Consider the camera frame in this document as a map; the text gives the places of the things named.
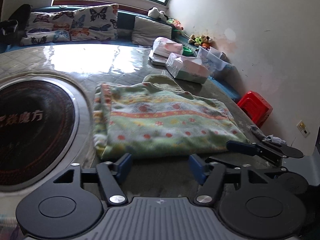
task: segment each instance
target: round black mat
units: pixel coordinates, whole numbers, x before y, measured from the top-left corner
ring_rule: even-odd
[[[23,81],[0,90],[0,185],[46,170],[66,146],[74,121],[71,98],[55,84]]]

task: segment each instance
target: green bowl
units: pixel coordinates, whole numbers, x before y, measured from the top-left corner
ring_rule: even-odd
[[[183,53],[182,53],[183,56],[186,56],[186,57],[193,57],[193,52],[191,49],[188,49],[186,48],[185,46],[183,46]]]

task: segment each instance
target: plastic bag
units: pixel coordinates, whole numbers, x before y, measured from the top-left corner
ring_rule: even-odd
[[[214,52],[214,54],[200,47],[197,58],[200,58],[202,60],[202,65],[204,65],[210,71],[210,76],[215,79],[224,79],[234,65],[217,57],[221,57],[223,55],[222,52],[216,49],[211,51]]]
[[[167,70],[174,78],[203,84],[210,72],[196,57],[185,57],[171,53],[166,64]]]
[[[163,57],[169,57],[170,53],[182,55],[183,45],[169,40],[168,38],[158,37],[153,42],[153,53]]]

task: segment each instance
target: blanket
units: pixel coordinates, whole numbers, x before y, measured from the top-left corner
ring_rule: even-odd
[[[248,142],[226,106],[151,82],[97,86],[93,139],[101,160],[226,151],[226,142]]]

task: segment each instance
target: stuffed toy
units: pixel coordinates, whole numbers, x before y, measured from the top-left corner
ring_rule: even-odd
[[[213,43],[213,39],[209,36],[202,35],[196,37],[192,34],[188,42],[196,47],[202,46],[205,48],[210,48],[211,43]]]
[[[169,18],[169,19],[167,20],[167,23],[172,24],[174,27],[176,27],[177,30],[183,31],[182,24],[181,24],[181,22],[179,22],[178,20]]]
[[[148,11],[148,17],[166,22],[168,17],[164,11],[159,11],[157,7],[153,7]]]

